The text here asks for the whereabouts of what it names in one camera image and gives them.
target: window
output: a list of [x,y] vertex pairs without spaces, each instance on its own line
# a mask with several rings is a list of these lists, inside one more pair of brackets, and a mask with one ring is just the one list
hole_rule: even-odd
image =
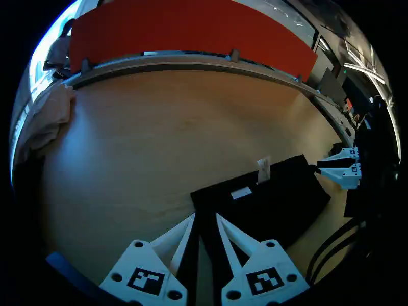
[[290,30],[310,48],[313,46],[316,29],[292,6],[283,0],[234,0],[257,10]]
[[52,70],[42,70],[49,47],[51,47],[52,43],[61,34],[62,28],[64,27],[65,23],[75,17],[80,3],[81,0],[75,1],[65,10],[65,12],[63,12],[58,17],[58,19],[54,22],[51,28],[49,28],[47,33],[41,39],[40,43],[33,53],[33,56],[31,57],[29,78],[31,98],[33,102],[38,97],[38,95],[52,83],[51,76],[54,72]]

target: ceiling light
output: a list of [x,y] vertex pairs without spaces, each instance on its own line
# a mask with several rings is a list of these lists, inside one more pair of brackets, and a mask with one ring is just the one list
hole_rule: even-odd
[[327,51],[330,50],[329,47],[328,47],[328,45],[324,42],[323,39],[320,39],[320,42],[324,45],[324,47],[326,48]]
[[374,71],[372,71],[372,70],[370,70],[368,68],[360,67],[360,66],[353,65],[353,64],[348,64],[348,63],[345,63],[344,67],[351,68],[351,69],[354,69],[354,70],[358,70],[358,71],[360,71],[362,73],[365,73],[366,75],[369,75],[369,76],[375,78],[376,80],[380,81],[382,84],[386,83],[386,81],[384,80],[384,78],[381,75],[375,73]]

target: wall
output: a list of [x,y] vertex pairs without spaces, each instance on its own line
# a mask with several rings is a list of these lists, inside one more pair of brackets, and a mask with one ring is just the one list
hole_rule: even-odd
[[71,70],[155,50],[229,54],[307,80],[317,55],[270,17],[231,0],[115,0],[79,18],[72,29]]
[[316,86],[319,84],[327,68],[329,68],[330,70],[333,69],[333,64],[320,48],[317,48],[316,54],[317,54],[316,64],[313,67],[308,82],[308,84],[313,88],[316,88]]

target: white label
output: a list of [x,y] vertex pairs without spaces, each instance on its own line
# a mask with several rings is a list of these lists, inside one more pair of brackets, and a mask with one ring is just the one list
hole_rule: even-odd
[[243,197],[251,193],[252,191],[250,190],[249,187],[244,187],[242,189],[238,189],[236,191],[231,192],[231,196],[233,197],[234,200],[236,200],[239,199],[240,197]]

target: black cloth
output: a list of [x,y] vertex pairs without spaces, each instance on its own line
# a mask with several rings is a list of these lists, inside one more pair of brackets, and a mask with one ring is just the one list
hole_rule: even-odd
[[[257,181],[255,171],[191,193],[199,232],[212,263],[214,305],[221,305],[221,290],[233,278],[215,213],[258,241],[276,239],[287,248],[330,200],[304,155],[272,165],[271,179],[259,185]],[[252,193],[234,200],[231,192],[244,187]],[[244,265],[248,256],[232,245]]]

